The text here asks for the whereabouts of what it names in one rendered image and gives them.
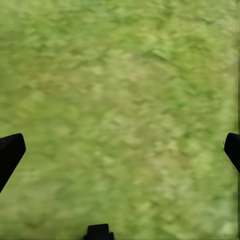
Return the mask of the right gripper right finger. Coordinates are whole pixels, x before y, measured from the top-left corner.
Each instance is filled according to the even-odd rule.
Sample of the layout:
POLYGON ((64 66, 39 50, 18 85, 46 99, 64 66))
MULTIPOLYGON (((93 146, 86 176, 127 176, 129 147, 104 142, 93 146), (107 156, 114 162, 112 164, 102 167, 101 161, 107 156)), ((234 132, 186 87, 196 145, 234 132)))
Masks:
POLYGON ((240 135, 235 133, 229 133, 227 135, 224 151, 235 165, 240 173, 240 135))

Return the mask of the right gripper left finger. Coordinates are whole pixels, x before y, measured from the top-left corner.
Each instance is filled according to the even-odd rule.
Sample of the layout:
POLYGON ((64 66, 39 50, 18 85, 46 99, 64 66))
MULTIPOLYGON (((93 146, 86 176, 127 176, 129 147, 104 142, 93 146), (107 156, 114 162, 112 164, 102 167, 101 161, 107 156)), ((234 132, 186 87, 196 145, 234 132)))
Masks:
POLYGON ((25 152, 26 145, 21 133, 0 138, 0 193, 25 152))

